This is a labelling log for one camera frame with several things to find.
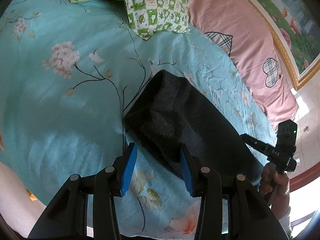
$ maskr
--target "black pants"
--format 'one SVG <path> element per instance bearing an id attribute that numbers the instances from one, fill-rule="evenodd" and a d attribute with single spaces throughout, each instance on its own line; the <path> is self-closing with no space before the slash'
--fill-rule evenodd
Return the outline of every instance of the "black pants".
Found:
<path id="1" fill-rule="evenodd" d="M 217 108 L 187 79 L 160 71 L 124 118 L 143 147 L 182 177 L 179 145 L 221 175 L 244 174 L 258 187 L 263 166 Z"/>

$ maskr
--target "white sleeve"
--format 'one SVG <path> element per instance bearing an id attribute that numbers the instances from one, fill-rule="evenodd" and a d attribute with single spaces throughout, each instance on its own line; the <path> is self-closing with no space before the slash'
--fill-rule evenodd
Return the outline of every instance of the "white sleeve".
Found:
<path id="1" fill-rule="evenodd" d="M 284 229 L 284 231 L 287 233 L 289 239 L 291 239 L 291 234 L 292 234 L 291 226 L 290 226 L 290 212 L 291 212 L 291 207 L 289 207 L 288 212 L 278 220 L 280 225 Z"/>

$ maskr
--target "hand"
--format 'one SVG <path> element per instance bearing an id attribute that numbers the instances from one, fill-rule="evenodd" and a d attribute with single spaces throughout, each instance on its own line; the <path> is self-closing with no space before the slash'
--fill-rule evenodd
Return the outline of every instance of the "hand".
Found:
<path id="1" fill-rule="evenodd" d="M 289 210 L 290 192 L 289 192 L 289 178 L 286 173 L 279 174 L 277 171 L 274 174 L 270 174 L 271 170 L 269 164 L 264 166 L 261 173 L 261 180 L 259 186 L 259 192 L 262 196 L 271 192 L 273 188 L 271 187 L 271 179 L 279 184 L 279 189 L 277 195 L 272 201 L 271 210 L 277 219 L 283 217 Z"/>

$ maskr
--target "blue gripper pad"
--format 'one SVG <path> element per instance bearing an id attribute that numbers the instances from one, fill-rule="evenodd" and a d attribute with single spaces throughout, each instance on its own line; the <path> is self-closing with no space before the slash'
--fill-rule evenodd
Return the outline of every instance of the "blue gripper pad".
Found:
<path id="1" fill-rule="evenodd" d="M 122 175 L 122 186 L 120 189 L 121 195 L 124 196 L 127 191 L 129 190 L 132 174 L 133 174 L 133 169 L 134 166 L 136 165 L 137 161 L 137 154 L 138 154 L 138 149 L 137 146 L 134 145 L 132 147 L 132 150 L 130 152 L 130 156 L 127 162 L 127 166 L 124 168 L 124 173 Z"/>
<path id="2" fill-rule="evenodd" d="M 195 193 L 195 189 L 193 187 L 193 178 L 182 147 L 180 147 L 180 169 L 184 183 L 186 184 L 186 189 L 190 193 L 190 196 L 193 196 Z"/>

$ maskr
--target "pink blanket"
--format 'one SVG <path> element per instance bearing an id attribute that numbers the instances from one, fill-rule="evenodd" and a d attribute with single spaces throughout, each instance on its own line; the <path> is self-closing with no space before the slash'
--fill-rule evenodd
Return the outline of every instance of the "pink blanket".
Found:
<path id="1" fill-rule="evenodd" d="M 189 0 L 190 23 L 231 58 L 273 128 L 298 104 L 282 75 L 264 19 L 247 0 Z"/>

